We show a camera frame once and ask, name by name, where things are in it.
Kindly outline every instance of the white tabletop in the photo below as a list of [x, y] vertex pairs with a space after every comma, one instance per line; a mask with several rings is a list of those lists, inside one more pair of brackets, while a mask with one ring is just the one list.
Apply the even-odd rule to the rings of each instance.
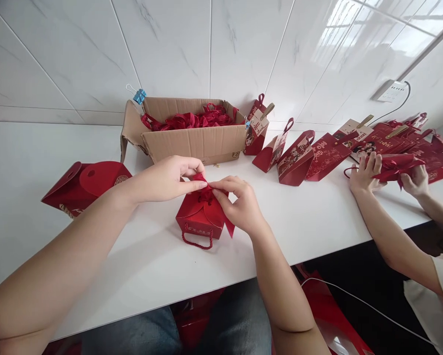
[[[119, 161], [120, 131], [121, 127], [109, 126], [0, 122], [0, 283], [70, 223], [63, 212], [40, 202], [44, 194], [75, 161]], [[289, 133], [287, 144], [298, 134]], [[291, 187], [278, 183], [276, 169], [265, 174], [254, 167], [252, 158], [241, 154], [219, 168], [208, 166], [207, 178], [239, 175], [252, 184], [289, 264], [371, 239], [342, 173], [349, 160], [321, 182]], [[125, 165], [131, 173], [150, 164], [143, 153], [128, 148]], [[443, 181], [431, 189], [443, 200]], [[396, 183], [377, 195], [404, 229], [429, 220]], [[182, 199], [148, 203], [136, 210], [55, 338], [255, 276], [252, 245], [239, 229], [233, 239], [224, 229], [208, 251], [183, 243], [175, 222]]]

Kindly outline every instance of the person's hand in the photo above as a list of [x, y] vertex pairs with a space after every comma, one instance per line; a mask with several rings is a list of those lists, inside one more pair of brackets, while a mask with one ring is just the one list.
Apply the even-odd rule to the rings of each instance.
[[387, 185], [386, 182], [380, 183], [379, 179], [373, 178], [374, 175], [380, 173], [382, 168], [382, 156], [380, 154], [372, 152], [367, 164], [366, 158], [361, 157], [359, 168], [356, 169], [356, 164], [353, 164], [352, 167], [349, 186], [353, 194], [361, 191], [377, 191]]
[[428, 196], [428, 173], [425, 165], [418, 165], [413, 168], [412, 176], [400, 174], [400, 180], [404, 185], [404, 190], [415, 198]]
[[[246, 181], [239, 177], [228, 176], [220, 181], [210, 182], [210, 186], [213, 187], [213, 194], [219, 201], [226, 217], [236, 227], [250, 236], [269, 228], [262, 216], [254, 189]], [[238, 199], [231, 203], [229, 198], [218, 190], [232, 192]]]
[[183, 181], [197, 173], [205, 175], [200, 159], [170, 156], [115, 186], [134, 204], [167, 201], [206, 187], [205, 181]]

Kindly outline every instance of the forearm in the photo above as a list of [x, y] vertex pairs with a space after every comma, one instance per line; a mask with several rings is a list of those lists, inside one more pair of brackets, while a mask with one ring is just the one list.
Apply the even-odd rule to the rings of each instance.
[[311, 330], [315, 321], [307, 298], [271, 228], [266, 223], [262, 232], [250, 237], [259, 288], [271, 323], [288, 332]]
[[385, 262], [402, 272], [403, 265], [414, 263], [416, 255], [422, 251], [389, 216], [372, 192], [361, 190], [353, 194], [369, 233]]
[[135, 206], [113, 189], [0, 284], [0, 339], [55, 327], [89, 285]]
[[427, 215], [443, 228], [443, 203], [429, 194], [417, 196], [416, 199]]

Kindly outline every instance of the binder clip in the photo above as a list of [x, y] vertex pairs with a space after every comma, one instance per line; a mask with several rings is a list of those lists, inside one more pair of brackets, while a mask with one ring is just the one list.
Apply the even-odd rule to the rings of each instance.
[[130, 93], [134, 95], [133, 100], [136, 101], [138, 104], [142, 105], [142, 102], [146, 98], [146, 92], [142, 89], [139, 89], [136, 91], [135, 88], [131, 86], [131, 84], [126, 85], [126, 90], [128, 90]]

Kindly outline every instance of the power cord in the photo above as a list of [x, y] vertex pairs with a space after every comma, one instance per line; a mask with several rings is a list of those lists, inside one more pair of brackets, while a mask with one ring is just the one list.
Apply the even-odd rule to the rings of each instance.
[[409, 332], [410, 334], [413, 334], [413, 335], [415, 335], [416, 337], [418, 337], [418, 338], [420, 338], [420, 339], [426, 341], [428, 344], [433, 345], [434, 347], [440, 349], [440, 350], [443, 352], [443, 349], [440, 348], [437, 344], [435, 344], [435, 343], [431, 342], [430, 340], [425, 339], [424, 337], [422, 337], [422, 336], [420, 336], [420, 335], [418, 335], [418, 334], [412, 332], [411, 330], [405, 328], [403, 325], [398, 324], [395, 320], [389, 318], [389, 317], [386, 316], [384, 313], [382, 313], [381, 311], [377, 310], [376, 308], [374, 308], [373, 306], [371, 306], [371, 305], [370, 305], [369, 303], [367, 303], [366, 301], [363, 301], [361, 298], [359, 298], [359, 297], [353, 295], [352, 293], [349, 293], [348, 291], [342, 289], [342, 288], [339, 287], [339, 286], [336, 286], [335, 284], [332, 284], [332, 283], [329, 283], [329, 282], [327, 282], [327, 281], [324, 281], [324, 280], [321, 280], [321, 279], [317, 279], [317, 278], [309, 278], [309, 279], [306, 279], [304, 282], [302, 282], [302, 285], [301, 285], [301, 286], [303, 287], [303, 286], [305, 285], [305, 283], [308, 282], [308, 281], [310, 281], [310, 280], [321, 281], [321, 282], [323, 282], [323, 283], [325, 283], [325, 284], [328, 284], [328, 285], [331, 285], [331, 286], [334, 286], [334, 287], [340, 289], [341, 291], [343, 291], [343, 292], [347, 293], [348, 295], [350, 295], [350, 296], [356, 298], [357, 300], [361, 301], [361, 302], [364, 303], [366, 306], [369, 306], [370, 308], [372, 308], [373, 310], [375, 310], [377, 313], [379, 313], [381, 316], [383, 316], [383, 317], [387, 318], [388, 320], [390, 320], [390, 321], [391, 321], [392, 323], [394, 323], [395, 325], [398, 325], [400, 328], [402, 328], [402, 329], [406, 330], [407, 332]]
[[409, 97], [410, 97], [410, 91], [412, 90], [412, 88], [410, 87], [410, 84], [409, 84], [408, 81], [404, 81], [404, 83], [407, 84], [407, 86], [409, 87], [409, 92], [407, 93], [407, 97], [405, 98], [404, 102], [402, 102], [402, 104], [401, 104], [399, 107], [397, 107], [395, 110], [390, 111], [389, 113], [386, 113], [385, 115], [382, 115], [382, 116], [379, 117], [379, 118], [376, 118], [374, 121], [370, 122], [370, 123], [368, 124], [368, 126], [371, 126], [374, 122], [379, 121], [381, 118], [387, 116], [388, 114], [391, 114], [391, 113], [397, 111], [397, 110], [400, 109], [403, 105], [405, 105], [405, 103], [407, 102], [407, 100], [408, 100]]

